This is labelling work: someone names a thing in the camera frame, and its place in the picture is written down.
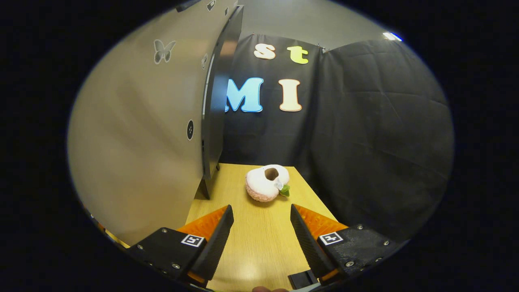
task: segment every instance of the table surface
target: table surface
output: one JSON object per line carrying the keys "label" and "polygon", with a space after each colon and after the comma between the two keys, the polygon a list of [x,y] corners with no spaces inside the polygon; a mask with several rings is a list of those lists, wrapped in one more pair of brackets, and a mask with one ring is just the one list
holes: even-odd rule
{"label": "table surface", "polygon": [[256,286],[265,286],[292,290],[288,275],[310,267],[290,222],[291,204],[335,220],[295,167],[286,167],[289,197],[278,195],[267,203],[253,200],[245,190],[245,175],[259,167],[220,163],[211,199],[198,192],[193,200],[186,223],[223,206],[233,207],[234,224],[213,280],[207,285],[209,289],[250,292]]}

